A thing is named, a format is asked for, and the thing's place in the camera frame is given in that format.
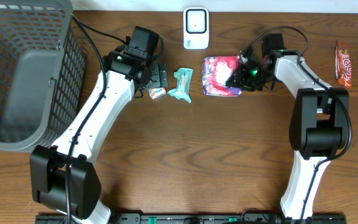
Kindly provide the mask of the orange white snack packet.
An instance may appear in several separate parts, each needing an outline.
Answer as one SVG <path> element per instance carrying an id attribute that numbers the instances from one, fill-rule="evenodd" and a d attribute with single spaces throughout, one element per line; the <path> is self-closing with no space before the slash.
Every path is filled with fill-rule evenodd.
<path id="1" fill-rule="evenodd" d="M 152 100 L 160 98 L 161 96 L 165 95 L 166 89 L 165 88 L 151 88 L 149 89 L 149 95 Z"/>

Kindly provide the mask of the teal snack wrapper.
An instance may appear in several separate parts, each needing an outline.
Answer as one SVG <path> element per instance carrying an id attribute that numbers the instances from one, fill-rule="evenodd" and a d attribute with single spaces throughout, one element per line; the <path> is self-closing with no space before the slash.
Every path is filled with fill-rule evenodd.
<path id="1" fill-rule="evenodd" d="M 177 87 L 168 91 L 168 94 L 176 99 L 183 99 L 191 103 L 190 84 L 193 76 L 192 68 L 179 68 L 174 74 L 177 79 Z"/>

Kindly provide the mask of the pink purple snack packet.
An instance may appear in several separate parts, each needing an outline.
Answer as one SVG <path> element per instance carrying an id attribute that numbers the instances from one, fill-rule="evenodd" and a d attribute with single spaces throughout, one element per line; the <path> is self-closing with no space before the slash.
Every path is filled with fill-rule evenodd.
<path id="1" fill-rule="evenodd" d="M 235 97 L 240 88 L 227 87 L 226 82 L 239 66 L 239 56 L 206 57 L 203 62 L 203 92 L 209 96 Z"/>

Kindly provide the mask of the orange chocolate bar wrapper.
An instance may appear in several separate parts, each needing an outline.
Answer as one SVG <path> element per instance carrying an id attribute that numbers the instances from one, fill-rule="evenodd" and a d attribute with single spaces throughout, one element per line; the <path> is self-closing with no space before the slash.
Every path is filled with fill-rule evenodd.
<path id="1" fill-rule="evenodd" d="M 336 46 L 336 80 L 346 87 L 351 87 L 352 64 L 349 48 L 340 41 Z"/>

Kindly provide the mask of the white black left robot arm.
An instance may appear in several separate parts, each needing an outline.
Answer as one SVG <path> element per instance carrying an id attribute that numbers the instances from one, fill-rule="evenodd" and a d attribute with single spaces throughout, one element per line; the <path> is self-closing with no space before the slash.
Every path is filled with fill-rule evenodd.
<path id="1" fill-rule="evenodd" d="M 167 67 L 160 54 L 113 50 L 102 59 L 94 89 L 69 127 L 50 147 L 30 155 L 32 197 L 65 214 L 60 223 L 107 223 L 111 209 L 100 199 L 95 166 L 118 114 L 136 91 L 166 87 Z"/>

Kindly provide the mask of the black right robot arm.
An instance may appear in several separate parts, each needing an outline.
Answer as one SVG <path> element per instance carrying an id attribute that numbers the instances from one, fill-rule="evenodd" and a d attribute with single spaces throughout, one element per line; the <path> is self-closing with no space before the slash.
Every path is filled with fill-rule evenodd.
<path id="1" fill-rule="evenodd" d="M 263 52 L 261 62 L 252 50 L 239 57 L 229 86 L 260 91 L 267 82 L 281 82 L 295 98 L 289 127 L 294 160 L 287 189 L 280 199 L 281 223 L 311 223 L 313 203 L 331 161 L 348 150 L 352 125 L 349 94 L 334 88 L 313 72 L 301 53 L 277 47 Z"/>

